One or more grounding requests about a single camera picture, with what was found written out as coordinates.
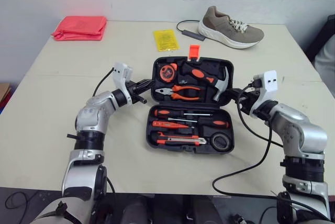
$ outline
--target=shoelace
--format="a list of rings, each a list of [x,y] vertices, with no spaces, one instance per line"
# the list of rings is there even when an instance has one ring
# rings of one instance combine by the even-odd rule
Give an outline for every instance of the shoelace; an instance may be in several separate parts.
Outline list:
[[[241,33],[244,33],[247,30],[247,27],[248,27],[248,24],[245,24],[241,21],[237,21],[237,20],[233,20],[233,19],[229,20],[229,24],[232,25],[232,27],[237,32],[241,32]]]

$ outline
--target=sneaker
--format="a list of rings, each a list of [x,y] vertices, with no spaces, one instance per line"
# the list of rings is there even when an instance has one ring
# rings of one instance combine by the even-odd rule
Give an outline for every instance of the sneaker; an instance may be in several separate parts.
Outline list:
[[[217,11],[216,6],[208,8],[204,18],[199,22],[198,32],[235,49],[254,46],[264,37],[261,29],[231,19],[228,15]]]

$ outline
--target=red pouch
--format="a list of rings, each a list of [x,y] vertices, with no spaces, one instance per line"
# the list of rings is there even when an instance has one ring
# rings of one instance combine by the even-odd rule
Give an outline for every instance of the red pouch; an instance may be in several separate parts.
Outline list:
[[[104,16],[66,16],[51,35],[56,41],[101,40],[106,23]]]

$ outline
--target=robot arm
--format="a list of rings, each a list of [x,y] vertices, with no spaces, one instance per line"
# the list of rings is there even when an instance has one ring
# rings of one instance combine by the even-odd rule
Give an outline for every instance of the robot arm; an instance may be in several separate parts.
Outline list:
[[[65,170],[62,198],[50,203],[32,222],[86,224],[96,223],[98,204],[107,191],[107,169],[102,165],[104,138],[110,116],[121,106],[147,101],[139,94],[147,91],[153,80],[134,83],[132,69],[116,63],[113,79],[116,90],[92,97],[76,118],[74,150]]]
[[[281,166],[286,169],[283,185],[287,191],[279,197],[308,205],[330,218],[328,186],[323,181],[327,134],[310,123],[306,115],[272,100],[277,91],[276,80],[275,71],[257,75],[249,86],[254,91],[233,89],[231,97],[242,105],[242,112],[271,124],[282,139],[285,159]],[[280,223],[316,217],[301,205],[288,205],[285,200],[279,200],[277,206]]]

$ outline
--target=cardboard box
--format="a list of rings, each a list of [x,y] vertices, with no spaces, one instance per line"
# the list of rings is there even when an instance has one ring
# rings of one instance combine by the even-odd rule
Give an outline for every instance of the cardboard box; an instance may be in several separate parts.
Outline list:
[[[0,84],[0,102],[7,96],[10,90],[9,83]]]

